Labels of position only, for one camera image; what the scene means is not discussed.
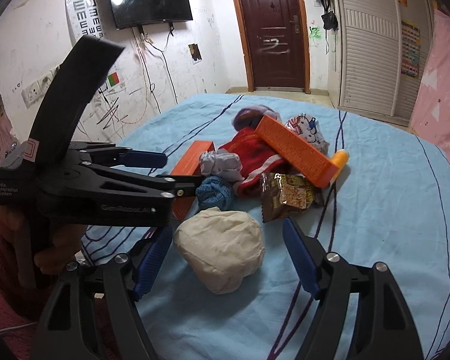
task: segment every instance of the hand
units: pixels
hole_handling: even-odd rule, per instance
[[[24,214],[10,206],[0,206],[0,234],[13,245],[13,233],[20,231]],[[75,259],[85,225],[61,225],[52,231],[52,246],[34,256],[35,264],[45,275],[59,275],[65,264]]]

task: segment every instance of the floor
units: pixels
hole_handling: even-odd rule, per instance
[[[237,95],[248,95],[248,96],[271,96],[278,97],[280,99],[288,99],[301,101],[306,103],[323,105],[324,107],[334,108],[334,105],[330,101],[328,96],[314,95],[314,94],[306,94],[302,92],[281,92],[281,91],[255,91],[255,92],[241,92],[237,93]],[[393,123],[387,123],[390,126],[399,128],[400,130],[407,131],[407,127],[399,126]]]

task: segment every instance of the purple knitted hat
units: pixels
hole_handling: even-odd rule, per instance
[[[249,107],[242,108],[236,114],[232,121],[232,125],[237,131],[240,131],[244,127],[256,129],[258,123],[262,120],[263,115],[271,116],[280,123],[282,122],[280,114],[266,105],[251,105]]]

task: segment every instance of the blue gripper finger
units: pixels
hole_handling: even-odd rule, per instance
[[[129,150],[118,157],[120,165],[129,168],[161,169],[167,165],[167,155],[153,151]]]
[[[301,229],[297,228],[290,218],[283,222],[282,236],[288,254],[292,258],[296,273],[303,289],[317,299],[321,289],[318,285],[318,269],[300,236]]]
[[[173,230],[171,226],[161,230],[159,237],[155,240],[143,260],[138,265],[137,278],[133,294],[138,301],[144,294],[151,291],[158,272],[162,267],[165,256],[167,255],[170,244],[172,243]]]

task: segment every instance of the light blue bed sheet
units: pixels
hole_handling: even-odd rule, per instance
[[[193,130],[231,103],[203,131]],[[433,343],[431,358],[450,338],[450,327],[445,332],[450,320],[450,165],[436,146],[351,113],[272,97],[226,94],[196,95],[137,128],[121,144],[157,152],[173,144],[166,152],[169,154],[185,141],[181,137],[193,130],[187,138],[197,135],[176,150],[166,168],[158,172],[170,171],[193,140],[212,140],[216,148],[229,142],[236,133],[231,120],[252,104],[273,108],[283,121],[302,112],[312,114],[330,142],[329,155],[336,141],[338,148],[342,147],[338,132],[339,118],[344,118],[349,174],[337,181],[331,249],[352,264],[372,266],[384,261],[389,265],[412,311],[425,355]],[[325,249],[332,234],[333,207],[332,195],[319,233]],[[232,209],[246,211],[262,223],[258,199],[237,199]],[[314,209],[298,217],[305,234],[315,234],[321,212]],[[299,281],[282,240],[282,223],[275,220],[262,225],[263,266],[227,295],[209,292],[176,249],[170,248],[154,288],[138,303],[144,326],[161,356],[166,360],[267,359]],[[145,232],[146,228],[93,226],[83,244],[96,263],[105,263],[110,255],[128,251]],[[309,298],[301,289],[279,347]],[[356,301],[353,295],[336,359],[347,355]],[[278,359],[295,358],[315,308],[314,302]]]

